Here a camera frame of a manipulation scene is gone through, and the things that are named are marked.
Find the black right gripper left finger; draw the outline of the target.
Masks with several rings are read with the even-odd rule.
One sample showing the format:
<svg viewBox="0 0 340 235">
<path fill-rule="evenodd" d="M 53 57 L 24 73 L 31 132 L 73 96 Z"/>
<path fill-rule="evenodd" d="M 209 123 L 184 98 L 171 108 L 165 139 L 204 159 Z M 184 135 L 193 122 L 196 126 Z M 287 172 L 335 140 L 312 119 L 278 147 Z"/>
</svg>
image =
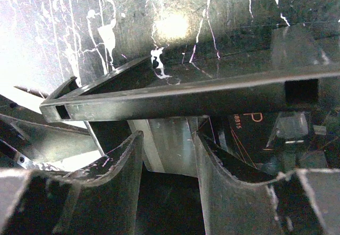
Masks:
<svg viewBox="0 0 340 235">
<path fill-rule="evenodd" d="M 73 171 L 1 169 L 1 234 L 134 234 L 143 133 Z"/>
</svg>

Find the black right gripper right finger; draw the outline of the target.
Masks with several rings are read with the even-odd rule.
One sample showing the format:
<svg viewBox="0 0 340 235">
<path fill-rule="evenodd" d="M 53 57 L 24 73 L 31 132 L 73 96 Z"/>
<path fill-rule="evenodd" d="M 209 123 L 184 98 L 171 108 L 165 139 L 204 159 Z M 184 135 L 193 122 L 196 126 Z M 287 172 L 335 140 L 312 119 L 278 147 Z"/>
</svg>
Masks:
<svg viewBox="0 0 340 235">
<path fill-rule="evenodd" d="M 295 169 L 268 179 L 195 135 L 206 234 L 339 234 L 339 170 Z"/>
</svg>

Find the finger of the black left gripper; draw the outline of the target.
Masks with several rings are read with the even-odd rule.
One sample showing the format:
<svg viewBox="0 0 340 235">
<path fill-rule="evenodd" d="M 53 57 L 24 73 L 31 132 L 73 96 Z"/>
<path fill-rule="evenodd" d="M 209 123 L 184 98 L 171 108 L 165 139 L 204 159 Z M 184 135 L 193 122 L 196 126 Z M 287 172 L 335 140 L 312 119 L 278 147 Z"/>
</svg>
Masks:
<svg viewBox="0 0 340 235">
<path fill-rule="evenodd" d="M 86 126 L 45 121 L 35 111 L 1 96 L 1 151 L 17 151 L 35 163 L 85 166 L 98 159 L 98 149 Z"/>
</svg>

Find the black plastic card box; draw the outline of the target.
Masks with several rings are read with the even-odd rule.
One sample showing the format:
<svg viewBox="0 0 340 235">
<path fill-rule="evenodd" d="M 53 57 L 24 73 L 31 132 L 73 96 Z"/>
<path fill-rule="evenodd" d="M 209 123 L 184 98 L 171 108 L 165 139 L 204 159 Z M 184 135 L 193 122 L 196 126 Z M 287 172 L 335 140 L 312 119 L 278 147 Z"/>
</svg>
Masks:
<svg viewBox="0 0 340 235">
<path fill-rule="evenodd" d="M 186 118 L 195 147 L 209 118 L 308 111 L 310 142 L 297 168 L 339 168 L 338 25 L 262 28 L 250 49 L 240 45 L 222 58 L 168 68 L 159 60 L 138 58 L 82 87 L 71 78 L 40 110 L 50 123 L 84 122 L 103 154 L 133 132 L 130 120 Z"/>
</svg>

